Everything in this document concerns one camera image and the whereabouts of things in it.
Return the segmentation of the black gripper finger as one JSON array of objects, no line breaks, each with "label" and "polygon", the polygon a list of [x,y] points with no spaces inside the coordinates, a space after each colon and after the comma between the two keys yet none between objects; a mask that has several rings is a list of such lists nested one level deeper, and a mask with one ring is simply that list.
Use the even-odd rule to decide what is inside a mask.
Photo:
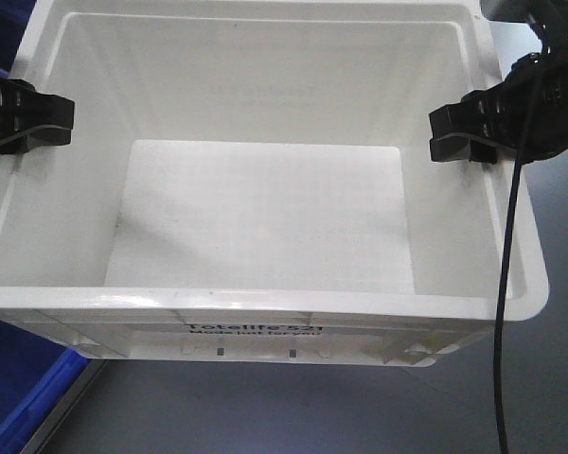
[{"label": "black gripper finger", "polygon": [[22,155],[41,147],[59,147],[71,143],[71,130],[42,129],[0,145],[0,155]]},{"label": "black gripper finger", "polygon": [[0,75],[0,142],[69,142],[75,102]]}]

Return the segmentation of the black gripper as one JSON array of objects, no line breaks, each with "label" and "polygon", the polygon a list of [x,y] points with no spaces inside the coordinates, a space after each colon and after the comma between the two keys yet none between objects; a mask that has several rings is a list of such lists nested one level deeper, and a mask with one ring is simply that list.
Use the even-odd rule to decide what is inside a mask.
[{"label": "black gripper", "polygon": [[532,114],[523,162],[554,158],[568,149],[568,43],[549,54],[529,53],[512,64],[504,90],[474,90],[429,113],[431,160],[496,164],[488,140],[517,148]]}]

